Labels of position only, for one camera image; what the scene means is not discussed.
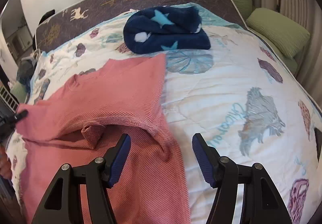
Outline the left hand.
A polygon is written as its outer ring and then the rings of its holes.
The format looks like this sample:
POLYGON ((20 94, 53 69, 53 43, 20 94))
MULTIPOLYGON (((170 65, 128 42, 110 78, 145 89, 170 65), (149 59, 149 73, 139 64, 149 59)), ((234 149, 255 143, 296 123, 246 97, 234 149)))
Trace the left hand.
POLYGON ((3 145, 1 145, 0 148, 0 175, 7 180, 11 180, 12 178, 11 161, 6 154, 3 145))

